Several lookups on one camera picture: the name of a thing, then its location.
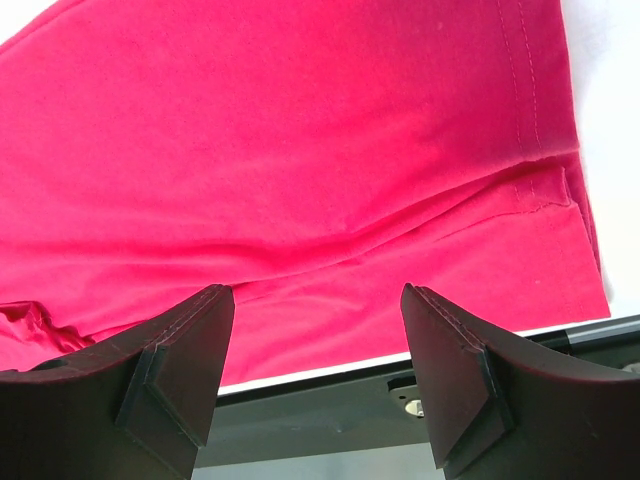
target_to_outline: red towel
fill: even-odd
[[[0,369],[211,283],[225,384],[406,351],[406,282],[608,315],[558,0],[61,0],[0,50],[0,132]]]

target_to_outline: red fabric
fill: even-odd
[[[211,283],[225,384],[406,351],[406,282],[608,314],[558,0],[63,0],[0,50],[0,132],[0,369]]]

